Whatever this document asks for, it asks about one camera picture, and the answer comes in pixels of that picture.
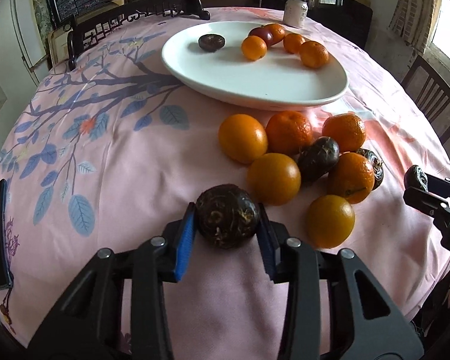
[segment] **black round vegetable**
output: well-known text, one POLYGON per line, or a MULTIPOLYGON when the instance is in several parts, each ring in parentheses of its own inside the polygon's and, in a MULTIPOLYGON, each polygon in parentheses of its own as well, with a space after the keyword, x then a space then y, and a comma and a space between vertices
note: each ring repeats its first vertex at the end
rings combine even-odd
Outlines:
POLYGON ((318 138, 311 146, 303 150, 298 158, 302 182, 317 181, 336 165, 339 156, 340 149, 334 139, 318 138))
POLYGON ((375 184, 373 184, 373 189, 376 190, 383 181, 384 171, 383 171, 383 161, 378 158, 378 156, 368 149, 358 149, 357 154, 364 156, 373 166, 373 173, 375 174, 375 184))
POLYGON ((412 165, 403 177, 405 189, 415 187, 423 192, 428 192, 428 177, 423 169, 418 165, 412 165))
POLYGON ((206 190, 196 209, 200 234, 221 249, 236 248, 257 231, 259 210, 249 194, 234 184, 206 190))
POLYGON ((198 46, 209 53, 214 53, 225 46, 225 38, 217 34, 202 35, 198 38, 198 46))

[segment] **table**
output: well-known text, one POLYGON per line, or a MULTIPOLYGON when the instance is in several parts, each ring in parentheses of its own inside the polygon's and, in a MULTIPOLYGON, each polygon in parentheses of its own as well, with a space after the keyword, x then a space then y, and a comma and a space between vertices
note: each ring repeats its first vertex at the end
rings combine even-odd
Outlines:
MULTIPOLYGON (((283 14, 234 7, 210 13, 212 21, 263 23, 279 22, 283 14)), ((15 285, 5 301, 9 318, 0 312, 0 319, 22 344, 99 248, 135 249, 180 219, 205 189, 222 183, 246 187, 247 168, 221 153, 218 126, 235 113, 266 125, 272 112, 196 93, 161 62, 164 42, 200 23, 157 16, 118 28, 81 55, 74 71, 64 64, 54 68, 9 134, 0 179, 10 184, 7 251, 15 285)), ((450 177, 450 161, 425 116, 366 52, 310 19, 300 32, 325 44, 350 79, 342 99, 304 111, 315 135, 330 115, 356 112, 367 128, 364 147, 385 163, 382 186, 354 206, 355 229, 341 247, 358 254, 411 319, 450 269, 450 252, 440 246, 431 218, 404 204, 403 175, 419 164, 450 177)), ((269 218, 304 238, 303 215, 324 193, 322 179, 287 205, 269 207, 269 218)), ((127 290, 125 310, 130 285, 127 290)), ((270 282, 256 239, 223 251, 198 235, 183 281, 166 284, 164 291, 178 360, 276 359, 287 284, 270 282)), ((5 294, 0 291, 0 305, 5 294)), ((322 304, 322 351, 329 345, 327 310, 322 304)), ((125 312, 125 351, 129 326, 125 312)))

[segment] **blue gripper pad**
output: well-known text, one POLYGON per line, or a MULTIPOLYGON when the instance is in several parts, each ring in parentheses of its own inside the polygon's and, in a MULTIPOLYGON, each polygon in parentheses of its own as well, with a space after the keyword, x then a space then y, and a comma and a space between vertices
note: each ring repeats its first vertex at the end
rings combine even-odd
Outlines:
POLYGON ((271 226, 270 222, 263 215, 260 216, 257 230, 257 240, 262 254, 263 267, 265 273, 270 276, 270 280, 274 280, 276 275, 275 252, 268 234, 267 226, 271 226))
POLYGON ((185 217, 182 219, 183 231, 178 247, 176 248, 175 261, 175 278, 179 282, 188 268, 188 260, 192 253, 193 239, 195 238, 194 229, 194 213, 195 210, 187 210, 185 217))

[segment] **white can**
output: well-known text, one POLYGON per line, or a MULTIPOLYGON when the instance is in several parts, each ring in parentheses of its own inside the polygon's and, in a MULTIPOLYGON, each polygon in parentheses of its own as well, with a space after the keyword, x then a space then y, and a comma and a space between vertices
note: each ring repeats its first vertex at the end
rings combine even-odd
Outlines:
POLYGON ((283 22, 287 26, 301 28, 305 24, 307 17, 308 5, 301 0, 288 0, 285 4, 285 12, 283 13, 283 22))

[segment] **tablecloth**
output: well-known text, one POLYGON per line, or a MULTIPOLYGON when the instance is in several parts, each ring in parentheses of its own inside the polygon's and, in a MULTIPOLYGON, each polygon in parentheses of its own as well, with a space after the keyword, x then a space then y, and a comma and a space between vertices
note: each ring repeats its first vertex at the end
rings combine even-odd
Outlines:
MULTIPOLYGON (((279 23, 283 15, 235 7, 210 13, 212 21, 259 23, 279 23)), ((52 69, 10 132, 0 179, 9 185, 7 254, 15 283, 9 297, 0 291, 0 305, 8 306, 0 320, 22 344, 98 249, 135 249, 214 185, 247 187, 247 168, 220 151, 218 127, 235 113, 266 125, 273 112, 201 95, 161 62, 167 39, 201 23, 153 16, 117 28, 82 54, 74 71, 65 64, 52 69)), ((343 98, 303 111, 315 136, 327 117, 356 112, 367 129, 364 147, 385 164, 382 186, 354 206, 351 236, 329 252, 353 249, 411 319, 450 269, 450 252, 431 218, 404 204, 403 176, 418 164, 450 177, 450 161, 425 116, 366 52, 310 19, 301 30, 288 29, 325 44, 349 76, 343 98)), ((270 77, 264 85, 279 83, 270 77)), ((322 179, 290 203, 268 207, 269 218, 305 239, 305 211, 324 193, 322 179)), ((176 359, 276 359, 287 284, 270 282, 256 239, 225 251, 196 237, 186 275, 164 293, 176 359)), ((327 309, 322 302, 322 351, 329 343, 327 309)), ((130 312, 121 334, 129 351, 130 312)))

